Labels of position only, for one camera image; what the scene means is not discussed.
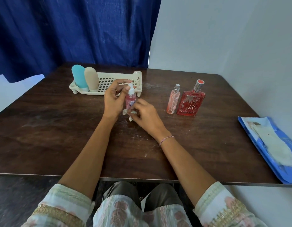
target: bracelet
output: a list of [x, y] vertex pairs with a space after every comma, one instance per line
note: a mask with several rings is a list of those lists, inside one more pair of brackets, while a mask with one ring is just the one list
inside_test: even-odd
[[161, 146], [162, 142], [165, 141], [165, 139], [167, 139], [167, 138], [174, 138], [174, 136], [170, 135], [170, 136], [167, 136], [167, 137], [163, 138], [162, 141], [160, 141], [159, 146]]

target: embroidered sleeve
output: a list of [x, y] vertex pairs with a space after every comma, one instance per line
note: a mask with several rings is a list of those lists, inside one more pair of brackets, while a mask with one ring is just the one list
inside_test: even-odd
[[208, 188], [193, 211], [204, 227], [267, 227], [219, 182]]
[[80, 192], [55, 184], [23, 226], [85, 226], [94, 206]]

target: spray bottle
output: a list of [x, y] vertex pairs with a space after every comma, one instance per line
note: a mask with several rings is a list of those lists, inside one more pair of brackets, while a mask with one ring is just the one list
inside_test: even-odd
[[133, 83], [128, 84], [130, 86], [130, 89], [128, 91], [128, 95], [125, 97], [126, 102], [126, 109], [129, 109], [136, 101], [136, 94], [134, 92]]

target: wooden table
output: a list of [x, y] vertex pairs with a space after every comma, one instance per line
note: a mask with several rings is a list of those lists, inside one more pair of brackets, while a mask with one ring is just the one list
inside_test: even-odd
[[[63, 175], [99, 123], [103, 96], [73, 94], [73, 64], [64, 64], [0, 113], [0, 174]], [[142, 72], [141, 98], [153, 104], [166, 128], [224, 184], [280, 184], [237, 117], [257, 114], [220, 75], [128, 67], [94, 67], [99, 72]], [[169, 115], [171, 90], [205, 82], [206, 98], [196, 117]], [[120, 115], [110, 135], [101, 178], [176, 182], [157, 142], [128, 116]]]

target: blue curtain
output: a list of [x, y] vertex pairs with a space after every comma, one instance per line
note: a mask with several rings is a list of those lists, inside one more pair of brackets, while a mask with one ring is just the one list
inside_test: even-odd
[[45, 76], [63, 62], [148, 66], [161, 0], [0, 0], [0, 74]]

